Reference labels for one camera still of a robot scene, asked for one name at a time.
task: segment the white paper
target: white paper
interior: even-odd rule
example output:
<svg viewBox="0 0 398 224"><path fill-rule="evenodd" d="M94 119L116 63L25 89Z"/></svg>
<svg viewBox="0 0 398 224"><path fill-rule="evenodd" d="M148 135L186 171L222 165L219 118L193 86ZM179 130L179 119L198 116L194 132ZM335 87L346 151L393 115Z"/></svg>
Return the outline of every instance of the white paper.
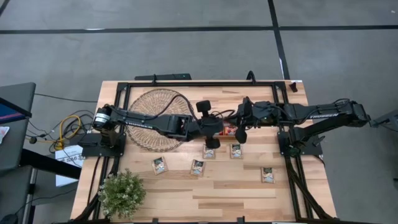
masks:
<svg viewBox="0 0 398 224"><path fill-rule="evenodd" d="M2 139L6 136L10 127L0 127L0 144L2 143Z"/></svg>
<svg viewBox="0 0 398 224"><path fill-rule="evenodd" d="M83 167L83 158L81 156L82 147L76 146L68 146L63 150L55 151L55 159L58 161L66 162L67 164L71 164L77 167ZM78 180L64 177L61 175L55 176L55 185L57 187L62 187L67 184L74 183Z"/></svg>

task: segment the small card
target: small card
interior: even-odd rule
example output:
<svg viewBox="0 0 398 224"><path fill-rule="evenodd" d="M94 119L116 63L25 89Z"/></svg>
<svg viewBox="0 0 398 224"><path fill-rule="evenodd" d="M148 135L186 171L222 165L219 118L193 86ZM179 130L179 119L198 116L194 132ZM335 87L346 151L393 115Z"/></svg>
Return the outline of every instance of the small card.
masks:
<svg viewBox="0 0 398 224"><path fill-rule="evenodd" d="M243 159L243 150L240 144L231 145L231 159Z"/></svg>
<svg viewBox="0 0 398 224"><path fill-rule="evenodd" d="M203 172L205 171L205 165L206 165L205 162L197 161L196 159L194 159L192 161L191 174L202 177Z"/></svg>
<svg viewBox="0 0 398 224"><path fill-rule="evenodd" d="M169 170L167 168L166 160L164 159L163 156L160 158L154 159L152 161L152 168L154 169L155 175L161 174L161 173Z"/></svg>
<svg viewBox="0 0 398 224"><path fill-rule="evenodd" d="M203 146L203 158L204 159L216 159L216 150L209 149L206 145Z"/></svg>
<svg viewBox="0 0 398 224"><path fill-rule="evenodd" d="M261 167L261 182L274 184L274 174L271 167Z"/></svg>

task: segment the yellow cable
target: yellow cable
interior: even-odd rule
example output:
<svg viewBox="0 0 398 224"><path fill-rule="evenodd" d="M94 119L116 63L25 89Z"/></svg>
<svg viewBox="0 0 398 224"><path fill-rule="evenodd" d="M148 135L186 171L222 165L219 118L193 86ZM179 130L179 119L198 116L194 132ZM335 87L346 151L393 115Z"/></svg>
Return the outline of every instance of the yellow cable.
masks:
<svg viewBox="0 0 398 224"><path fill-rule="evenodd" d="M77 115L70 115L70 116L67 116L65 119L63 119L63 120L61 121L61 123L60 123L60 139L59 139L59 140L46 140L46 141L44 141L44 140L37 140L37 142L42 142L42 143L55 143L55 147L54 147L54 148L55 148L56 151L63 150L63 140L64 140L64 139L62 139L62 126L63 126L63 123L64 123L66 120L70 119L70 118L76 118L77 120L79 120L79 125L78 125L78 128L77 128L73 133L71 133L69 136L65 137L65 139L74 137L74 135L75 135L75 134L80 130L80 128L81 128L81 119L80 119L80 117L77 116Z"/></svg>
<svg viewBox="0 0 398 224"><path fill-rule="evenodd" d="M80 130L80 127L81 127L81 119L79 118L79 116L77 116L77 115L70 115L70 116L67 116L65 119L63 119L63 120L61 121L61 124L60 124L60 139L59 139L59 140L57 141L57 143L55 144L55 150L57 150L57 151L63 149L62 126L63 126L63 123L64 123L66 120L70 119L70 118L76 118L77 120L79 120L79 125L78 125L78 128L76 128L76 130L75 130L73 133L71 133L71 135L65 137L65 139L74 137L74 135Z"/></svg>

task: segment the computer monitor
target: computer monitor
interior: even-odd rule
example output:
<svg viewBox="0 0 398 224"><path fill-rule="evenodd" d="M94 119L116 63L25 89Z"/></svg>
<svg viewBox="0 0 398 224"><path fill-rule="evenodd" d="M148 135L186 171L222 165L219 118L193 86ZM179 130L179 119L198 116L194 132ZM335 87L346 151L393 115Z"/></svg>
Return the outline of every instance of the computer monitor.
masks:
<svg viewBox="0 0 398 224"><path fill-rule="evenodd" d="M0 98L0 124L31 118L32 113Z"/></svg>

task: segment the table leg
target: table leg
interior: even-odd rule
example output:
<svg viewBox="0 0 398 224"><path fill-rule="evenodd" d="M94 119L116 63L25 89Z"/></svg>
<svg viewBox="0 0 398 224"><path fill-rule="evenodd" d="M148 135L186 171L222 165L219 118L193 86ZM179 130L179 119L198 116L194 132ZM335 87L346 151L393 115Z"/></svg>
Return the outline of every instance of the table leg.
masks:
<svg viewBox="0 0 398 224"><path fill-rule="evenodd" d="M36 169L53 172L55 174L59 174L74 179L79 179L81 172L81 168L79 167L75 167L73 165L64 162L60 162L56 159L40 155L39 153L32 152L27 149L22 150L19 165L32 166Z"/></svg>

